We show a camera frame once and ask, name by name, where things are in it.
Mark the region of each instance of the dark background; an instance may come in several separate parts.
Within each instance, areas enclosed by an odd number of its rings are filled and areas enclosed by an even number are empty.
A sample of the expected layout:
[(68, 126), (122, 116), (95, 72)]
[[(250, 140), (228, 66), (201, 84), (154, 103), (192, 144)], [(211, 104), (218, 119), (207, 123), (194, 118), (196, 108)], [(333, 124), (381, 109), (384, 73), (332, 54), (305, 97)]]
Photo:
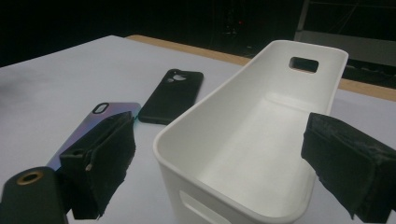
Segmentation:
[[(396, 41), (394, 0), (311, 2), (306, 30)], [(3, 0), (0, 67), (107, 35), (147, 35), (252, 58), (273, 40), (294, 38), (302, 5), (303, 0)], [(363, 81), (392, 87), (393, 70), (382, 75)]]

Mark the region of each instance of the camera cutout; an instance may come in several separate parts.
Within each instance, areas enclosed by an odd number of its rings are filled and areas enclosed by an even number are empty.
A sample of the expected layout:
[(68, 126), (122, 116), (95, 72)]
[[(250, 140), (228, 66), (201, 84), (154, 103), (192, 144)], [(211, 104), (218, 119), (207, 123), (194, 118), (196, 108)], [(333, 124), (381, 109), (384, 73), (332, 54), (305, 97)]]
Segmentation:
[(108, 108), (108, 103), (101, 103), (93, 109), (92, 113), (93, 114), (102, 114), (103, 112), (106, 111), (107, 108)]

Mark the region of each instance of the black phone case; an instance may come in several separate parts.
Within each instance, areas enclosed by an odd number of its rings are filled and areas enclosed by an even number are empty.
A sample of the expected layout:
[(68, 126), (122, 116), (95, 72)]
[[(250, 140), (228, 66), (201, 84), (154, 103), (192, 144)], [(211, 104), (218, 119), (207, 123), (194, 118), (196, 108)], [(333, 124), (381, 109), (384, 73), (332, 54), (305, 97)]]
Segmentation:
[(169, 70), (143, 105), (139, 120), (169, 124), (194, 105), (203, 80), (200, 72)]

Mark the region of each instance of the gradient phone case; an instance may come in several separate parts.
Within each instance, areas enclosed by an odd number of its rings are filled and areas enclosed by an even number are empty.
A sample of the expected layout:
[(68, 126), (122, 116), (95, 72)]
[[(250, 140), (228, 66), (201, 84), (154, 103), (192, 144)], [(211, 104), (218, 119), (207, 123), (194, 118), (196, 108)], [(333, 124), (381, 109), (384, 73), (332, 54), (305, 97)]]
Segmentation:
[(97, 105), (91, 113), (78, 125), (70, 137), (58, 149), (55, 155), (47, 163), (47, 166), (53, 170), (58, 170), (61, 167), (59, 156), (77, 142), (84, 134), (89, 132), (93, 127), (99, 124), (102, 120), (117, 115), (119, 113), (131, 111), (134, 118), (140, 110), (138, 103), (101, 103)]

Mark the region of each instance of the phone case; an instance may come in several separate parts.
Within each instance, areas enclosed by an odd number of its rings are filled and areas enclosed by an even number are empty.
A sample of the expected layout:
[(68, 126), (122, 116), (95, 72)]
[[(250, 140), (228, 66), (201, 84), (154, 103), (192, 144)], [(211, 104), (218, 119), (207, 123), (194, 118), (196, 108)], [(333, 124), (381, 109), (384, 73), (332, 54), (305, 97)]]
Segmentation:
[(102, 120), (127, 111), (131, 111), (132, 116), (136, 118), (139, 110), (140, 104), (138, 103), (101, 103), (97, 105), (67, 138), (55, 155), (53, 155), (53, 157), (47, 163), (47, 166), (55, 171), (58, 170), (61, 167), (59, 156)]
[(143, 105), (139, 120), (169, 124), (194, 105), (203, 80), (200, 72), (169, 70)]

